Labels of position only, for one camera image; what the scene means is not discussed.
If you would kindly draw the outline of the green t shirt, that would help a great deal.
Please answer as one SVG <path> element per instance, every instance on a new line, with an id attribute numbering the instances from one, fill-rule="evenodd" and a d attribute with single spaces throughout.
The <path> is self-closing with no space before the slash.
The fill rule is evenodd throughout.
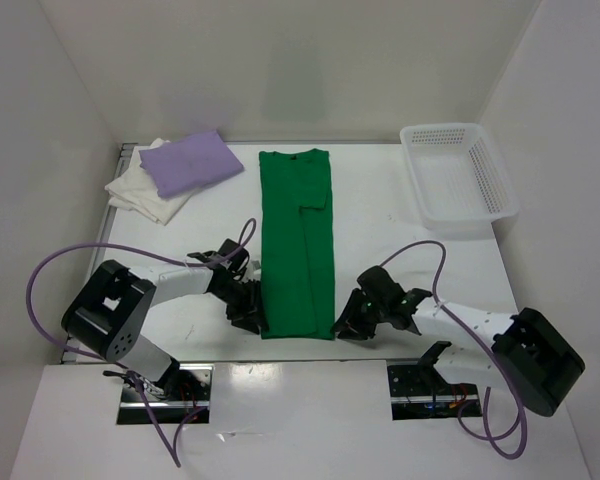
<path id="1" fill-rule="evenodd" d="M 332 340 L 335 321 L 330 155 L 261 152 L 264 339 Z"/>

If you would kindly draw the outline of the purple t shirt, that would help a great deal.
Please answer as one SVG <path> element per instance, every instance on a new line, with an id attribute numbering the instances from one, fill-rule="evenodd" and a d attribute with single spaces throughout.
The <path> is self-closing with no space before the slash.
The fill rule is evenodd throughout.
<path id="1" fill-rule="evenodd" d="M 140 159 L 163 199 L 215 185 L 244 171 L 216 130 L 142 150 Z"/>

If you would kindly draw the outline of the white t shirt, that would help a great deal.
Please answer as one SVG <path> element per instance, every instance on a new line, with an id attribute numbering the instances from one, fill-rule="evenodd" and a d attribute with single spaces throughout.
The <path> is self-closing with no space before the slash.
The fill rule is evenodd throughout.
<path id="1" fill-rule="evenodd" d="M 168 141 L 157 138 L 149 146 L 136 146 L 133 149 L 127 169 L 105 186 L 110 206 L 135 211 L 152 222 L 165 226 L 196 193 L 193 190 L 163 199 L 158 195 L 152 178 L 141 167 L 140 152 L 159 148 L 166 142 Z"/>

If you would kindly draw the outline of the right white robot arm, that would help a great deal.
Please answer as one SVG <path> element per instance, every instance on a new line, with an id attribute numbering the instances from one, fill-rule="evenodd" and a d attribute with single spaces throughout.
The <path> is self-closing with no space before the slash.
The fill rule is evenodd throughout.
<path id="1" fill-rule="evenodd" d="M 370 340 L 388 323 L 431 341 L 417 361 L 419 382 L 430 393 L 459 384 L 513 387 L 526 409 L 551 417 L 585 370 L 581 356 L 537 310 L 494 313 L 439 302 L 428 290 L 404 290 L 380 266 L 357 282 L 333 333 Z"/>

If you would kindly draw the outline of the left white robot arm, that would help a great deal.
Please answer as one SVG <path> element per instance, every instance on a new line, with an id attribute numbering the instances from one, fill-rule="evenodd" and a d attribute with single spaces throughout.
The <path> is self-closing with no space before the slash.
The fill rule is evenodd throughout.
<path id="1" fill-rule="evenodd" d="M 103 262 L 65 312 L 62 328 L 107 362 L 136 373 L 155 398 L 171 398 L 192 376 L 141 334 L 153 306 L 210 294 L 224 302 L 232 326 L 254 334 L 269 330 L 260 281 L 252 275 L 258 269 L 246 249 L 227 239 L 219 250 L 189 258 L 202 265 L 166 263 L 133 271 L 115 260 Z"/>

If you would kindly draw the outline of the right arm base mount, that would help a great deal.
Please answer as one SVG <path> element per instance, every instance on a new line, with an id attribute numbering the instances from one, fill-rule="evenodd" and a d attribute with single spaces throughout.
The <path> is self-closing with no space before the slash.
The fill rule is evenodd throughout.
<path id="1" fill-rule="evenodd" d="M 428 420 L 481 417 L 478 389 L 473 384 L 449 384 L 433 369 L 417 360 L 388 361 L 386 364 L 392 418 Z"/>

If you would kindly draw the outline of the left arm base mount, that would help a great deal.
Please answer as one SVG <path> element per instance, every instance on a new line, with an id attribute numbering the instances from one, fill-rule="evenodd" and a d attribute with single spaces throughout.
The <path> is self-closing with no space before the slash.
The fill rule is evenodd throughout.
<path id="1" fill-rule="evenodd" d="M 138 376 L 144 396 L 160 424 L 208 424 L 210 419 L 212 366 L 184 368 L 175 380 L 161 387 Z M 151 423 L 142 395 L 126 371 L 105 370 L 103 376 L 122 381 L 116 423 L 118 425 L 148 425 Z"/>

